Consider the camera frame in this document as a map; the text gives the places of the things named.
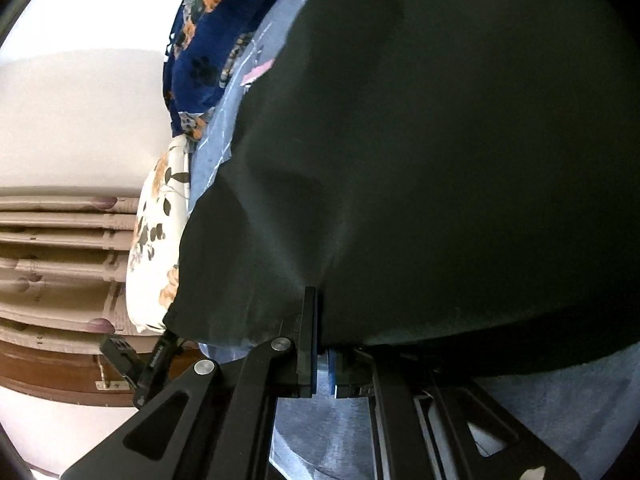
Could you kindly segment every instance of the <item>metal screw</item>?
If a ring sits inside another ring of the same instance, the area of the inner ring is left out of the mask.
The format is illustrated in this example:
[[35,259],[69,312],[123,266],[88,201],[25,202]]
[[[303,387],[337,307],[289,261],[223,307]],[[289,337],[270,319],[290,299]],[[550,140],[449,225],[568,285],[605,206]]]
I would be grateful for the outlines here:
[[208,359],[203,359],[202,361],[198,361],[193,365],[193,371],[198,375],[210,374],[215,369],[216,365],[213,363],[213,361],[209,361]]
[[289,341],[286,337],[277,337],[273,341],[271,341],[271,348],[278,352],[283,352],[288,350],[291,346],[291,341]]

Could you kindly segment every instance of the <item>beige curtain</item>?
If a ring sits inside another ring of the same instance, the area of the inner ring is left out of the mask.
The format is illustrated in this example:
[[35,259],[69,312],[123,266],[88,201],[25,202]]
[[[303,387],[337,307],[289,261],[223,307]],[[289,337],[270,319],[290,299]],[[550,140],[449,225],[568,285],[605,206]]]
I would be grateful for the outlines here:
[[86,353],[102,333],[138,336],[124,293],[137,208],[133,198],[0,196],[0,340]]

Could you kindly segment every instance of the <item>metal frame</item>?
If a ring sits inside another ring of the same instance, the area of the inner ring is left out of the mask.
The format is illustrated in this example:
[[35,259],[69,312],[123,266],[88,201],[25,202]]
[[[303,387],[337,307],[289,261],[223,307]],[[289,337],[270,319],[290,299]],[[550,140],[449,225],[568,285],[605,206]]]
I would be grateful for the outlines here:
[[[142,409],[63,480],[281,479],[269,464],[277,400],[316,389],[314,288],[282,326],[244,359],[199,361],[162,389],[178,348],[174,334],[160,339],[146,365],[108,336],[105,354],[137,381]],[[333,350],[330,367],[337,398],[369,397],[376,480],[506,480],[541,467],[545,480],[579,480],[484,390],[434,372],[428,356],[391,346]]]

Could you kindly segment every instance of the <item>dark green cloth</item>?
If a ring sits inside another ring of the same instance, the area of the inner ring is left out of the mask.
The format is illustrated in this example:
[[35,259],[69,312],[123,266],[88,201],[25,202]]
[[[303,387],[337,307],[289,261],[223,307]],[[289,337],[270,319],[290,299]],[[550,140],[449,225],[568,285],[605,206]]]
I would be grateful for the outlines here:
[[315,285],[328,346],[635,342],[639,104],[606,0],[309,0],[188,221],[165,323],[262,341]]

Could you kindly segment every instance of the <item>floral pillow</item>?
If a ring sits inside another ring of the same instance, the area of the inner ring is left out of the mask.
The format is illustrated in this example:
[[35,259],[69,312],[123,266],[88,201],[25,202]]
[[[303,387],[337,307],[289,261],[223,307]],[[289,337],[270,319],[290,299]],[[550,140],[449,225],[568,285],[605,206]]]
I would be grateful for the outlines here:
[[189,141],[174,137],[140,194],[127,267],[127,312],[138,328],[163,332],[178,289],[180,237],[187,223]]

